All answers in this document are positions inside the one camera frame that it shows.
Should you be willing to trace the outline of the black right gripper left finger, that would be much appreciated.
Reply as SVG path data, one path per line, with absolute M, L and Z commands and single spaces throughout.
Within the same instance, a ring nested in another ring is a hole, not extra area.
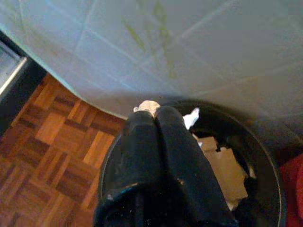
M 158 186 L 163 179 L 158 128 L 147 111 L 132 113 L 121 140 L 120 183 L 124 190 Z

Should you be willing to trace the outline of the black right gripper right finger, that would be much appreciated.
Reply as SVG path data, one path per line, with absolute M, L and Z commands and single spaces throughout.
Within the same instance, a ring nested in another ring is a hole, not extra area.
M 155 121 L 160 131 L 166 176 L 178 215 L 192 227 L 235 227 L 212 167 L 182 115 L 162 106 Z

